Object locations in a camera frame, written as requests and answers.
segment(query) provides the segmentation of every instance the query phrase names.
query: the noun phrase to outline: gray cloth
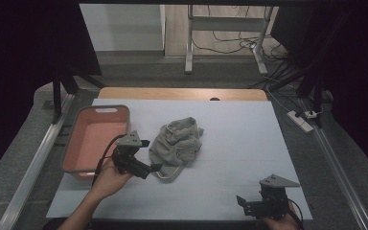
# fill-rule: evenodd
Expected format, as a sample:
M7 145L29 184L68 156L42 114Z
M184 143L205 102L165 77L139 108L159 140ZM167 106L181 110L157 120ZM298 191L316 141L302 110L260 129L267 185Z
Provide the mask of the gray cloth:
M202 146L199 137L203 131L192 117L162 126L149 150L151 162L163 164L160 172L154 175L165 182L173 182L187 163L196 159L196 152Z

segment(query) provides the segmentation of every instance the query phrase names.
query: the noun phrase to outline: power strip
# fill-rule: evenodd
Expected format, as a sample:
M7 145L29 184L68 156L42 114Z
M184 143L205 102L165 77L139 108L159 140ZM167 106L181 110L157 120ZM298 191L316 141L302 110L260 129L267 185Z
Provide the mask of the power strip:
M295 111L290 111L287 113L287 115L295 124L297 124L306 133L309 133L313 130L310 124L308 124L301 116L300 117L295 116Z

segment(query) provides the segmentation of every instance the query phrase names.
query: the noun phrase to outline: pink tray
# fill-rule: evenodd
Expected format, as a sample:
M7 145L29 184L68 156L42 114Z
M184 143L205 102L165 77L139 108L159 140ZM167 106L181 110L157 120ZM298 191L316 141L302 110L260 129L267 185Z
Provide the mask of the pink tray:
M129 132L129 109L125 105L89 106L74 122L62 168L76 178L92 178L109 142ZM106 155L111 155L113 145Z

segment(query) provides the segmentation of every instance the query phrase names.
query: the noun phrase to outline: wall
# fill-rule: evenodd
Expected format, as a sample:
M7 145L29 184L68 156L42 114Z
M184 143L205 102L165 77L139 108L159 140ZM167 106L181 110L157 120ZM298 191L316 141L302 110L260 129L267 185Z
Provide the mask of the wall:
M164 49L164 6L80 4L95 51Z

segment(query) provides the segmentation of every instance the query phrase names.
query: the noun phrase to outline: white table surface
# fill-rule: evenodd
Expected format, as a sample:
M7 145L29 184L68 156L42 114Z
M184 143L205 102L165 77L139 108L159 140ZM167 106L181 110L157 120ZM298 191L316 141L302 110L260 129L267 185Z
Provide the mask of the white table surface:
M161 126L194 117L205 129L195 162L173 183L153 175L134 177L117 194L103 200L93 218L139 220L249 220L236 196L259 201L259 181L273 173L299 183L271 102L209 102L96 99L93 105L124 104L131 130L155 139ZM149 148L136 158L150 162ZM65 173L47 218L68 217L88 192L91 181ZM301 188L287 195L312 219Z

